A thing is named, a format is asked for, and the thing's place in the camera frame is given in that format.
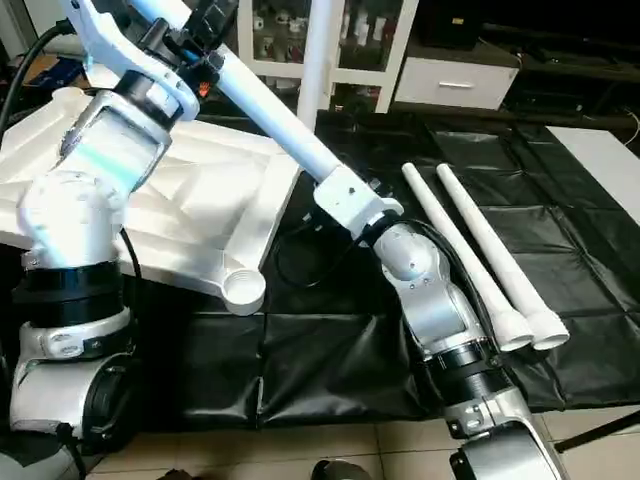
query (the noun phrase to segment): tile floor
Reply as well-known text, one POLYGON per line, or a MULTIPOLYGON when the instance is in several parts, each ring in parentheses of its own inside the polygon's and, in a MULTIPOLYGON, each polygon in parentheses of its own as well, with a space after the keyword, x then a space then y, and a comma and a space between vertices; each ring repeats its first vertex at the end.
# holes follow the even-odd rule
MULTIPOLYGON (((546 413, 537 418, 557 441, 624 416, 638 407, 546 413)), ((374 480, 451 480, 457 447, 442 420, 178 435, 140 435, 104 459, 89 480, 155 480, 171 468, 207 480, 305 480, 321 458, 363 466, 374 480)), ((640 471, 640 429, 567 452, 572 480, 622 480, 640 471)))

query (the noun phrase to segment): black mat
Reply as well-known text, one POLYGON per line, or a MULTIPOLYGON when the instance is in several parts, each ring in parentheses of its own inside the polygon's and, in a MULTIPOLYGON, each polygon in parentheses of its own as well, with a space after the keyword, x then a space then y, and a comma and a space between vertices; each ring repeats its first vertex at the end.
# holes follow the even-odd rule
MULTIPOLYGON (((244 119, 215 123, 255 131, 244 119)), ((335 114, 319 134, 368 180, 424 215, 400 167, 416 164, 458 223, 435 176, 450 162, 571 340, 507 360, 534 410, 640 402, 640 229, 544 128, 434 123, 413 115, 335 114)), ((302 176, 280 232, 318 215, 302 176)), ((332 263, 349 236, 329 223, 283 245, 283 268, 303 279, 332 263)), ((5 255, 14 262, 16 252, 5 255)), ((151 429, 270 427, 438 414, 410 360, 397 300, 370 252, 356 249, 332 279, 300 291, 269 258, 266 314, 224 313, 219 301, 146 285, 141 353, 151 429)), ((3 273, 3 285, 13 282, 3 273)))

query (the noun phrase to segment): white table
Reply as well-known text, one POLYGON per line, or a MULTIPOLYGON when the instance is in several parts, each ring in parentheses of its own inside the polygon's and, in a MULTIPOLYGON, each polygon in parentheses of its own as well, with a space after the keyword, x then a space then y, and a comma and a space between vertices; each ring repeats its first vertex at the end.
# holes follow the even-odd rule
POLYGON ((548 128, 640 225, 640 159, 611 132, 548 128))

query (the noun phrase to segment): white robotic arm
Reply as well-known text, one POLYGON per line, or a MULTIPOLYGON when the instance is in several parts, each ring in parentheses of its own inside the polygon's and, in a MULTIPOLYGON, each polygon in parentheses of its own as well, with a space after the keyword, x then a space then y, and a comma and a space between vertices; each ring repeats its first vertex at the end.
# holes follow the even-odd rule
MULTIPOLYGON (((478 319, 482 305, 477 295, 472 306, 450 281, 449 269, 460 264, 446 241, 428 226, 402 219, 398 202, 376 195, 218 43, 236 2, 204 0, 189 12, 179 0, 132 1, 152 24, 137 45, 90 0, 62 2, 89 53, 122 80, 113 92, 96 96, 65 138, 59 164, 34 183, 21 204, 20 221, 35 246, 20 291, 38 308, 21 332, 11 411, 15 430, 52 431, 64 422, 83 441, 96 432, 117 431, 108 428, 116 414, 105 415, 97 425, 85 424, 96 379, 111 369, 124 382, 130 368, 123 335, 128 312, 113 281, 114 236, 129 194, 168 148, 175 121, 197 114, 194 80, 210 81, 316 179, 317 204, 379 257, 442 397, 450 432, 468 440, 451 460, 456 477, 566 478, 500 365, 490 332, 485 332, 490 327, 478 319), (68 282, 56 281, 68 276, 82 288, 70 292, 68 282), (66 304, 75 306, 67 309, 66 304), (50 379, 67 382, 67 391, 76 394, 69 408, 38 401, 55 389, 50 379)), ((113 403, 119 405, 114 411, 123 410, 123 402, 113 403)))

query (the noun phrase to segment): white pole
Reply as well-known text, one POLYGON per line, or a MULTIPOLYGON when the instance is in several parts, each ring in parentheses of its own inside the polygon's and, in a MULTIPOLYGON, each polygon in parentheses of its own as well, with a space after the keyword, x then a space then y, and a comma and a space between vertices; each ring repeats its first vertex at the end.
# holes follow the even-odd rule
POLYGON ((148 22, 164 18, 174 30, 184 27, 191 16, 191 9, 182 0, 130 0, 130 3, 148 22))
POLYGON ((318 183, 342 163, 225 45, 218 89, 245 112, 318 183))
POLYGON ((487 307, 500 350, 510 352, 531 343, 533 332, 529 324, 518 311, 514 310, 498 288, 416 167, 412 163, 407 163, 402 167, 402 173, 433 226, 453 246, 467 269, 471 281, 487 307))
POLYGON ((437 172, 513 305, 529 322, 533 348, 548 350, 569 340, 569 332, 560 317, 544 303, 449 166, 441 164, 437 172))
POLYGON ((298 118, 311 131, 316 128, 320 96, 328 68, 329 33, 334 3, 330 0, 313 0, 311 4, 304 50, 304 72, 298 98, 298 118))

